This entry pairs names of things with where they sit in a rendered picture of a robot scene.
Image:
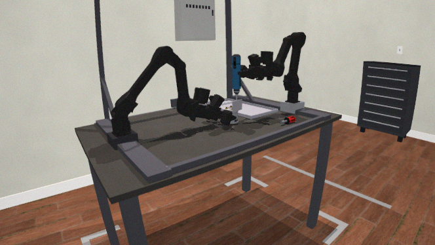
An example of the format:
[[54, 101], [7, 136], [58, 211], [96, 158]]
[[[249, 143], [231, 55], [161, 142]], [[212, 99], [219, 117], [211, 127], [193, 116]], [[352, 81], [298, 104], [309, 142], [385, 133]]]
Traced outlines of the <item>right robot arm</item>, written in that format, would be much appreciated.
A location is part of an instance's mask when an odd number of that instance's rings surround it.
[[218, 94], [214, 94], [214, 96], [209, 97], [210, 90], [208, 89], [200, 89], [195, 87], [193, 99], [189, 97], [185, 62], [183, 62], [179, 58], [179, 56], [174, 53], [171, 47], [159, 47], [153, 54], [149, 65], [144, 69], [142, 74], [131, 86], [129, 91], [123, 94], [116, 101], [115, 107], [111, 111], [111, 115], [113, 117], [113, 119], [111, 120], [113, 129], [112, 134], [115, 137], [131, 134], [131, 127], [130, 121], [128, 120], [128, 115], [131, 112], [133, 113], [134, 108], [138, 105], [136, 103], [136, 99], [140, 92], [151, 80], [157, 70], [166, 63], [175, 69], [176, 84], [178, 90], [178, 113], [182, 114], [185, 117], [189, 117], [194, 122], [196, 117], [204, 119], [208, 114], [208, 108], [203, 104], [207, 104], [208, 98], [210, 99], [210, 105], [207, 105], [221, 111], [220, 106], [225, 99]]

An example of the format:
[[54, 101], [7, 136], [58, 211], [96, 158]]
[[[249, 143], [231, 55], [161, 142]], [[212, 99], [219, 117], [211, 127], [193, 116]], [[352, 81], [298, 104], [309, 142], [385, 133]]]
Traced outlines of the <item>white metal bracket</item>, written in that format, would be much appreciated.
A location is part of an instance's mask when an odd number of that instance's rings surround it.
[[[232, 103], [233, 103], [233, 106], [232, 106], [232, 107], [228, 107], [228, 109], [223, 108], [223, 109], [221, 109], [221, 110], [222, 110], [222, 111], [223, 111], [223, 110], [228, 110], [228, 111], [235, 112], [235, 111], [239, 111], [239, 110], [242, 109], [242, 99], [235, 100], [235, 101], [233, 101]], [[233, 110], [231, 110], [232, 108], [233, 108]]]

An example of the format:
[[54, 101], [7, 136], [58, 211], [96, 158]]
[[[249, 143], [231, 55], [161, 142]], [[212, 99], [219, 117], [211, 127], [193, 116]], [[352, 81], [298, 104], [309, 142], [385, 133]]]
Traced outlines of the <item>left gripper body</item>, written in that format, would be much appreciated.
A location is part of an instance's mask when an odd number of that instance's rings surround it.
[[[250, 68], [250, 66], [249, 66], [249, 68], [247, 68], [245, 65], [242, 65], [242, 66], [244, 66], [244, 70], [247, 70]], [[257, 68], [257, 67], [258, 66], [256, 66], [256, 68], [255, 68], [255, 79], [258, 78], [256, 80], [262, 81], [264, 79], [264, 76], [265, 76], [265, 68], [263, 68], [263, 67]]]

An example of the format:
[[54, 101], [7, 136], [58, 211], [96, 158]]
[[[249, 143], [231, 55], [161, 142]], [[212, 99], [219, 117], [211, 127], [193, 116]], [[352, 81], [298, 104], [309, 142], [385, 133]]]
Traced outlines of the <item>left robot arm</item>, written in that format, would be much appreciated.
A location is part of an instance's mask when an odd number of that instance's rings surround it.
[[[293, 32], [291, 35], [283, 38], [282, 45], [278, 52], [278, 55], [273, 61], [273, 52], [261, 51], [261, 56], [252, 54], [248, 56], [249, 66], [263, 66], [260, 63], [265, 64], [265, 76], [268, 81], [272, 81], [274, 77], [281, 77], [284, 73], [284, 62], [292, 46], [292, 55], [290, 59], [290, 67], [287, 75], [284, 75], [284, 88], [288, 91], [288, 99], [285, 102], [298, 103], [298, 93], [302, 91], [299, 84], [299, 77], [297, 75], [299, 67], [299, 59], [301, 54], [301, 48], [305, 44], [306, 35], [303, 32]], [[299, 43], [298, 43], [299, 42]]]

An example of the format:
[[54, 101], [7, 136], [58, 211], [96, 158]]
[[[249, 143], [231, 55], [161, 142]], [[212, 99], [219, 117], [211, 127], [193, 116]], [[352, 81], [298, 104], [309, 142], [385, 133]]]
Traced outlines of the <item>red hand nut driver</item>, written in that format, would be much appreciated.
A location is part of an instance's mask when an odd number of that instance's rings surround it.
[[283, 121], [281, 121], [280, 123], [281, 124], [289, 124], [289, 123], [292, 123], [292, 122], [295, 122], [295, 117], [294, 116], [291, 116], [291, 117], [285, 117], [285, 119], [283, 120]]

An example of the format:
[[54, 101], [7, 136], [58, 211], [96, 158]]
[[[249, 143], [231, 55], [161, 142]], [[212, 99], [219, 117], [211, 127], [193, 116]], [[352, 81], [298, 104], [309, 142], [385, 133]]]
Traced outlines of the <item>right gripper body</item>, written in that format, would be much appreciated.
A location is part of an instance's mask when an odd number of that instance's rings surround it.
[[219, 111], [217, 109], [214, 109], [208, 105], [206, 105], [208, 108], [208, 114], [205, 117], [205, 119], [212, 119], [215, 121], [218, 121], [218, 119], [221, 119], [220, 122], [224, 125], [230, 125], [231, 117], [233, 112], [228, 110]]

